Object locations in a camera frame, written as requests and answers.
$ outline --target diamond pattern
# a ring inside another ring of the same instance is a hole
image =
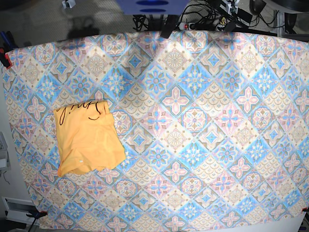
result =
[[[208,231],[301,215],[309,47],[243,33],[92,36],[9,52],[4,99],[43,229]],[[53,110],[108,102],[126,159],[57,175]]]

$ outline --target yellow t-shirt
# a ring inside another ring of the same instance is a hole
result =
[[[58,176],[113,169],[125,150],[106,101],[91,101],[54,110],[60,153]]]

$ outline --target black writing on shirt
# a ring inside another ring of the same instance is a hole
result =
[[[75,106],[77,106],[77,108],[80,108],[80,107],[83,107],[83,108],[86,108],[88,109],[90,105],[92,104],[95,104],[96,105],[96,110],[97,112],[99,113],[99,115],[101,115],[101,112],[98,110],[98,101],[91,101],[89,103],[81,103],[81,104],[75,104],[75,105],[72,105],[71,108],[69,109],[69,114],[71,113],[71,111],[74,109]],[[66,110],[67,110],[67,106],[63,108],[62,110],[62,113],[61,113],[61,116],[60,116],[60,119],[59,119],[59,124],[62,126],[63,122],[64,122],[64,118],[66,116]],[[97,120],[100,116],[98,116],[96,119],[93,119],[93,118],[89,118],[90,120]]]

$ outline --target patterned fabric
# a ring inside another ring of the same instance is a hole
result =
[[[9,53],[16,154],[44,229],[199,231],[309,204],[309,51],[261,35],[102,35]],[[52,110],[108,101],[126,160],[57,176]]]

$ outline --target floor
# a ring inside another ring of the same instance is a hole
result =
[[[3,11],[0,29],[10,30],[19,47],[65,40],[70,30],[84,25],[93,25],[100,34],[134,31],[132,16],[123,15],[115,0],[76,0],[76,6],[66,10],[61,1],[30,0],[27,4]],[[249,0],[241,0],[239,7],[249,12]],[[266,6],[262,12],[265,20],[270,22],[273,15],[273,10]],[[197,20],[196,15],[188,15],[189,22]],[[253,29],[272,30],[263,22]]]

